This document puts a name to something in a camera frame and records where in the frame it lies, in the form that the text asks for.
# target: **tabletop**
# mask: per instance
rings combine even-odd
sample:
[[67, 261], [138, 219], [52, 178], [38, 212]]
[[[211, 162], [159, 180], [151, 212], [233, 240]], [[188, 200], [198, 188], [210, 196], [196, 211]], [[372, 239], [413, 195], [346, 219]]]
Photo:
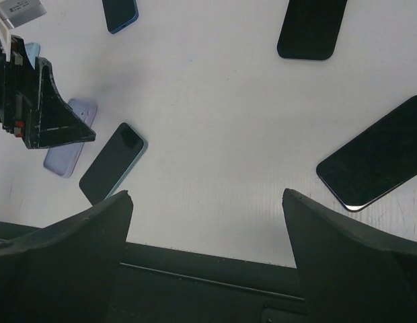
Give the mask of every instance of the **tabletop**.
[[0, 220], [44, 227], [90, 207], [79, 179], [129, 122], [149, 142], [119, 188], [135, 204], [130, 242], [295, 266], [285, 188], [417, 241], [417, 177], [348, 213], [315, 173], [417, 94], [417, 0], [349, 1], [324, 62], [278, 56], [287, 0], [138, 0], [114, 36], [100, 0], [43, 4], [13, 33], [41, 44], [64, 100], [98, 103], [97, 139], [62, 179], [0, 125]]

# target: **purple phone case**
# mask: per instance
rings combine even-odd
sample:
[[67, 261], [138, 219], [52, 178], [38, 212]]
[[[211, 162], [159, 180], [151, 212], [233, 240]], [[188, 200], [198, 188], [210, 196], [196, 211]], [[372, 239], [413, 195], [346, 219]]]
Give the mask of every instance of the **purple phone case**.
[[[82, 99], [71, 99], [68, 105], [89, 127], [92, 125], [98, 107], [95, 102]], [[63, 178], [69, 178], [74, 172], [81, 150], [85, 143], [72, 143], [61, 147], [50, 148], [44, 160], [44, 167]]]

